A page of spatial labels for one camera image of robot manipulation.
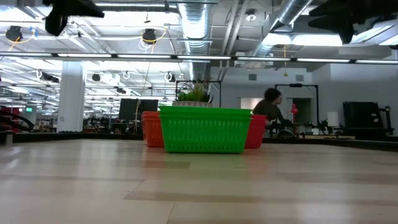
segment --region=red object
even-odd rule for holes
[[[292,112],[292,114],[293,114],[293,124],[295,124],[296,123],[296,114],[299,112],[299,110],[296,107],[296,104],[292,105],[292,110],[290,110],[290,112]],[[295,135],[297,134],[297,130],[296,130],[295,126],[294,126],[294,134]]]
[[[162,123],[160,122],[159,112],[143,112],[142,133],[148,147],[164,147]]]
[[[20,111],[19,111],[19,108],[13,108],[12,109],[12,111],[11,111],[11,108],[8,108],[8,107],[2,107],[1,108],[1,110],[2,111],[4,111],[4,112],[9,112],[9,113],[13,113],[13,114],[16,114],[16,115],[20,115]],[[6,124],[6,123],[0,123],[0,126],[5,126],[5,127],[7,127],[7,128],[10,128],[10,130],[11,131],[13,131],[13,132],[15,132],[15,133],[19,133],[19,129],[17,129],[17,128],[12,128],[11,126],[9,126],[8,124]]]
[[[252,115],[245,149],[257,149],[261,147],[264,133],[266,132],[266,118],[263,115]]]

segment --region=potted plant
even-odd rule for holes
[[[173,102],[173,106],[213,107],[204,83],[196,82],[193,87],[187,86],[190,91],[188,93],[181,91],[177,100]]]

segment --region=red plastic basket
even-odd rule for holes
[[[143,112],[142,133],[148,147],[164,147],[162,123],[160,122],[159,112]]]
[[[245,149],[257,149],[261,147],[262,138],[266,132],[266,118],[263,115],[252,115]]]

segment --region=floor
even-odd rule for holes
[[[140,141],[0,147],[2,224],[396,224],[398,154],[265,144],[166,154]]]

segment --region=computer monitor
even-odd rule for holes
[[[119,119],[135,120],[138,99],[122,99],[120,101]],[[158,100],[141,100],[138,107],[137,119],[141,120],[144,111],[157,111]]]

